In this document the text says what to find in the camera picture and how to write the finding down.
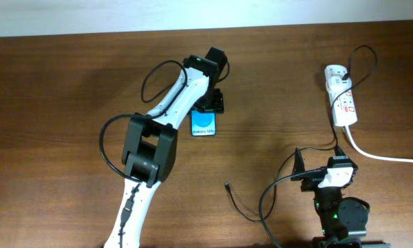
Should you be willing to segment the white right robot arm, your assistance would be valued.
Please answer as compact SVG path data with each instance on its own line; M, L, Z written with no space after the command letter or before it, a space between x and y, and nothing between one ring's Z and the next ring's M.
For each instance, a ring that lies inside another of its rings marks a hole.
M343 197L341 190L353 183L358 166L341 149L325 167L305 170L299 149L295 150L292 181L301 181L302 192L313 192L314 208L329 243L349 242L367 234L370 205L359 198Z

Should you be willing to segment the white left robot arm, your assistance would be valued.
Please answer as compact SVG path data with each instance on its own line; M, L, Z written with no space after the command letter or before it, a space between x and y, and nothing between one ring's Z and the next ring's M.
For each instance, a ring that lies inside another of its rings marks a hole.
M124 178L123 198L105 247L139 247L140 234L153 195L171 173L176 160L178 128L185 116L195 113L208 117L198 128L198 135L215 135L215 116L224 112L223 94L216 87L230 71L225 52L212 47L206 56L190 55L181 62L175 83L162 92L165 97L146 114L124 114L109 119L102 127L103 144L108 126L128 119L121 162L115 167L107 156L103 160Z

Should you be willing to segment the blue Galaxy smartphone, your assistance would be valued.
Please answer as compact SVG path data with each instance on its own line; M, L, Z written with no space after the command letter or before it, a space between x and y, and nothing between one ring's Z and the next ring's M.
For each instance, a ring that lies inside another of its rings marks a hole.
M215 113L201 113L191 111L191 134L193 136L215 136L216 115Z

